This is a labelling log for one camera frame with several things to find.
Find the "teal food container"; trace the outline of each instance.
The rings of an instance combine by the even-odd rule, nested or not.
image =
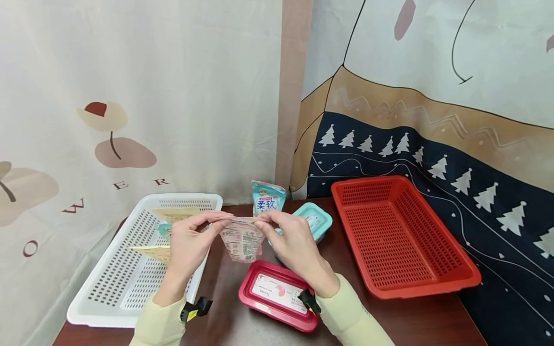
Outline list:
[[[327,232],[333,224],[331,215],[312,202],[304,203],[293,215],[300,216],[308,221],[310,231],[316,244],[319,244],[325,236],[325,232]],[[280,228],[275,230],[279,234],[283,232]]]

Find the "plastic container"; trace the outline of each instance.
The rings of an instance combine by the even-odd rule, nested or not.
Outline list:
[[[331,191],[358,268],[376,297],[411,298],[476,286],[481,274],[405,177],[336,182]]]
[[[251,309],[309,333],[317,327],[319,316],[298,299],[306,288],[308,284],[292,271],[258,260],[248,268],[239,299]]]
[[[68,321],[91,327],[134,328],[144,302],[157,291],[166,272],[165,265],[129,249],[169,245],[157,230],[163,221],[151,209],[193,206],[201,211],[221,210],[222,204],[221,196],[204,193],[152,194],[141,199],[73,299]],[[196,299],[206,258],[188,282],[189,302]]]
[[[327,232],[333,224],[333,218],[331,215],[312,202],[304,203],[293,213],[293,215],[300,216],[308,221],[310,231],[312,232],[312,236],[314,236],[314,240],[317,244],[323,239],[325,232]],[[275,230],[279,234],[283,232],[280,228]]]

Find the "navy blue fabric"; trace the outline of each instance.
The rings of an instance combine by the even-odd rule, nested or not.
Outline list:
[[[334,144],[318,142],[333,125]],[[338,144],[352,130],[352,147]],[[378,153],[393,136],[394,147],[408,133],[409,152],[382,157]],[[372,136],[373,152],[357,147]],[[423,166],[413,155],[424,147]],[[428,172],[447,155],[446,180]],[[469,195],[451,185],[471,168]],[[554,259],[544,258],[533,244],[554,226],[554,194],[516,180],[451,146],[421,137],[411,127],[389,130],[348,116],[326,112],[322,116],[307,179],[308,198],[328,197],[338,180],[376,175],[404,175],[424,195],[450,232],[478,265],[482,285],[458,293],[490,346],[552,345],[554,328]],[[478,209],[473,199],[495,182],[491,212]],[[521,236],[501,230],[496,218],[522,201],[525,217]]]

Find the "wooden table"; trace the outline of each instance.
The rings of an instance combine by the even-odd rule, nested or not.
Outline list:
[[[284,211],[294,212],[305,201],[289,201]],[[340,218],[331,198],[311,200],[333,217],[333,226],[319,244],[322,256],[336,272],[347,278],[369,312],[380,322],[396,346],[486,345],[481,334],[454,293],[412,299],[380,300],[365,288]],[[251,216],[252,205],[227,206],[237,216]],[[278,263],[267,242],[262,259]],[[207,316],[187,326],[183,338],[188,346],[200,345],[340,345],[323,323],[304,334],[265,315],[246,308],[238,299],[239,286],[248,265],[231,262],[223,242],[216,240],[208,256],[199,296],[214,300]],[[73,326],[66,322],[54,346],[124,346],[131,341],[131,329],[100,329]]]

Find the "basket mesh holes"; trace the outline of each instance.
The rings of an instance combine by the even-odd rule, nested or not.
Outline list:
[[[169,245],[170,243],[163,237],[158,238],[155,245]],[[154,259],[148,259],[144,265],[140,276],[130,289],[127,299],[122,304],[124,309],[142,309],[146,300],[154,294],[160,287],[163,276],[166,273],[164,264]]]
[[[115,307],[127,286],[141,256],[129,249],[130,246],[148,244],[154,236],[158,219],[147,211],[138,217],[130,232],[104,269],[98,282],[88,295],[88,299]]]
[[[461,259],[411,193],[404,191],[394,203],[438,276],[462,265]]]
[[[391,205],[346,209],[345,212],[376,287],[433,279]]]
[[[213,210],[216,206],[206,200],[164,199],[160,201],[160,208],[190,208],[196,207],[201,211]]]
[[[392,182],[369,182],[359,185],[347,185],[342,191],[342,205],[381,202],[387,200]]]

